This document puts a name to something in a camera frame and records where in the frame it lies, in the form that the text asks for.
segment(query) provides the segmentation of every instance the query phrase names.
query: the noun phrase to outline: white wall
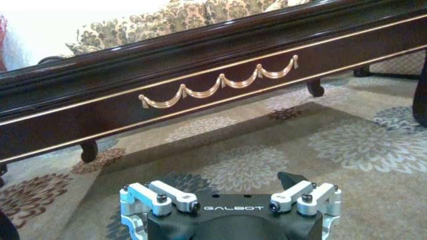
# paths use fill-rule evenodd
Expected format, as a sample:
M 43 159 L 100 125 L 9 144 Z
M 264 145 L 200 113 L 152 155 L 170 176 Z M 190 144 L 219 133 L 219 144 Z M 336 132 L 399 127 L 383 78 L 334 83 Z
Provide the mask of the white wall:
M 7 19 L 3 61 L 7 70 L 36 65 L 48 57 L 72 52 L 83 24 L 156 11 L 170 0 L 12 0 L 0 14 Z

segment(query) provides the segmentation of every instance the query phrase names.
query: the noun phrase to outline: red cushion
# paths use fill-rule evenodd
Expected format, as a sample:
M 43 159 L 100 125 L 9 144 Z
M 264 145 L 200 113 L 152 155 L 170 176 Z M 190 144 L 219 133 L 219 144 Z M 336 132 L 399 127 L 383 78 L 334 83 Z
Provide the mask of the red cushion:
M 3 15 L 0 15 L 0 72 L 5 71 L 5 65 L 3 63 L 3 42 L 7 36 L 8 21 Z

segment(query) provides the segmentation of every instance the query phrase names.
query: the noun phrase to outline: dark wood panel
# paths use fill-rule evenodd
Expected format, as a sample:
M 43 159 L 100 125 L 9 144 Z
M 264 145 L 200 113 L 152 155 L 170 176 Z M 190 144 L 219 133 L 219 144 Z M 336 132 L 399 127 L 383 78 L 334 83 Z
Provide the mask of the dark wood panel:
M 426 9 L 422 0 L 314 2 L 9 72 L 0 75 L 0 120 L 407 19 Z
M 252 60 L 244 64 L 162 84 L 142 91 L 107 98 L 79 107 L 64 109 L 51 114 L 12 122 L 11 124 L 4 124 L 0 126 L 0 144 L 3 146 L 0 149 L 0 159 L 67 143 L 68 141 L 79 140 L 280 83 L 322 74 L 380 56 L 427 45 L 426 26 L 427 20 L 426 18 L 420 18 L 375 31 L 304 47 L 280 55 Z M 303 46 L 307 43 L 312 43 L 312 41 L 300 42 L 299 44 Z M 283 79 L 258 79 L 255 83 L 244 89 L 226 87 L 210 98 L 195 99 L 187 97 L 182 99 L 174 107 L 167 109 L 144 109 L 138 99 L 139 94 L 144 94 L 156 101 L 166 101 L 175 95 L 182 83 L 195 91 L 204 91 L 215 84 L 220 73 L 224 73 L 231 80 L 242 81 L 252 74 L 258 63 L 262 63 L 268 71 L 279 71 L 288 64 L 295 54 L 299 55 L 299 68 L 292 70 Z M 143 126 L 143 124 L 127 129 L 119 129 L 108 134 L 140 126 Z

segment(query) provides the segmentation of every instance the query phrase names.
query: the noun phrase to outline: patterned rug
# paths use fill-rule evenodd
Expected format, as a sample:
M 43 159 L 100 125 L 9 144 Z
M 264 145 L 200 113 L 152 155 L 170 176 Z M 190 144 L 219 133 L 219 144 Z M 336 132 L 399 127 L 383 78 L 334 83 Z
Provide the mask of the patterned rug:
M 27 239 L 130 239 L 124 184 L 163 180 L 184 191 L 272 194 L 278 172 L 343 190 L 332 239 L 427 239 L 427 129 L 412 118 L 416 81 L 323 79 L 100 139 L 8 166 L 0 209 Z

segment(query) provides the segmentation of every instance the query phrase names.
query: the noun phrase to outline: metal clamp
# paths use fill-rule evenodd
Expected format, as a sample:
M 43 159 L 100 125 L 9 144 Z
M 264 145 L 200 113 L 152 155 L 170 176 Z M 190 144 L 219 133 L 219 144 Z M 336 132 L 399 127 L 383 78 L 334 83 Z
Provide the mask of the metal clamp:
M 286 191 L 271 195 L 270 210 L 274 213 L 288 212 L 292 204 L 303 194 L 308 194 L 314 190 L 314 185 L 310 181 L 300 181 Z
M 323 183 L 310 194 L 303 194 L 296 200 L 298 212 L 314 216 L 323 214 L 322 239 L 330 237 L 331 229 L 340 223 L 343 192 L 336 185 Z
M 180 212 L 195 214 L 200 210 L 200 203 L 194 193 L 183 192 L 162 181 L 152 181 L 150 189 L 159 194 L 166 194 Z
M 155 216 L 171 214 L 172 200 L 164 194 L 158 194 L 139 183 L 127 185 L 120 190 L 120 218 L 127 225 L 134 240 L 144 239 L 144 224 L 142 216 L 152 210 Z

